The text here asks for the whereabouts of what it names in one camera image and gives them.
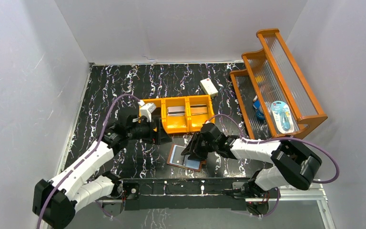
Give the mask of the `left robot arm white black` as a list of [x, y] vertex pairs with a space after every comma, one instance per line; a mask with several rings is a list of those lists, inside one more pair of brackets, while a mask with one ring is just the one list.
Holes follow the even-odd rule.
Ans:
[[73, 164], [49, 180], [40, 180], [33, 195], [32, 211], [37, 215], [37, 228], [45, 222], [54, 229], [63, 229], [76, 213], [102, 197], [126, 198], [122, 178], [110, 171], [90, 181], [89, 178], [106, 162], [125, 149], [132, 140], [162, 145], [171, 142], [163, 119], [156, 115], [130, 115], [122, 122], [102, 129], [97, 140]]

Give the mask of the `brown leather card holder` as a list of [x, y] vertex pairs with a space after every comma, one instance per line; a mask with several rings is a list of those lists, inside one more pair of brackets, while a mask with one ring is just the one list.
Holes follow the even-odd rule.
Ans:
[[188, 155], [181, 155], [184, 149], [184, 146], [173, 144], [166, 163], [170, 166], [200, 172], [202, 166], [206, 164], [206, 161], [196, 161], [188, 159]]

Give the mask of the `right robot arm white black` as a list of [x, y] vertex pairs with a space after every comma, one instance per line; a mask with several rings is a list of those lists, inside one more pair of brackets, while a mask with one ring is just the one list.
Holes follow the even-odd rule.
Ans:
[[206, 123], [195, 132], [181, 154], [189, 160], [205, 161], [212, 152], [224, 158], [272, 164], [269, 169], [257, 171], [244, 187], [256, 198], [286, 185], [308, 190], [322, 164], [320, 157], [297, 138], [246, 139], [225, 135], [213, 123]]

